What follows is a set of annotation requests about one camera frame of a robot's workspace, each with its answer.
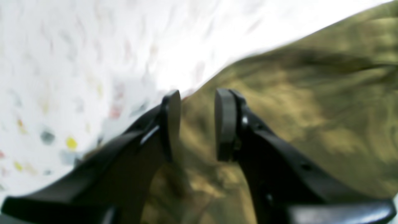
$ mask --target crumpled fabric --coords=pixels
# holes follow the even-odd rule
[[[217,88],[241,92],[277,135],[331,176],[392,198],[398,191],[397,30],[393,1],[220,71],[183,100],[181,147],[173,149],[176,162],[154,178],[142,223],[256,223],[239,166],[216,161]]]

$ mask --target black plastic arm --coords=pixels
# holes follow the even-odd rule
[[[139,224],[154,174],[172,161],[180,111],[179,92],[172,91],[62,179],[7,197],[2,213],[34,224]]]
[[[239,92],[217,90],[215,122],[218,160],[240,164],[258,223],[370,224],[396,215],[392,200],[345,186],[276,136]]]

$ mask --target screw hole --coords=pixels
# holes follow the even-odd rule
[[[305,171],[311,171],[312,167],[308,163],[301,163],[301,168]]]

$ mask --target camouflage fabric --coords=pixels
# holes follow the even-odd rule
[[[214,96],[220,87],[240,91],[281,138],[343,183],[393,197],[397,66],[394,1],[226,67],[183,101],[176,163],[153,180],[142,223],[256,223],[239,167],[216,161]]]

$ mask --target olive green fabric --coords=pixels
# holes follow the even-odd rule
[[[239,167],[216,161],[213,110],[221,87],[240,91],[271,129],[332,176],[365,194],[393,197],[397,66],[394,1],[226,67],[183,101],[176,163],[155,177],[142,222],[256,223]]]

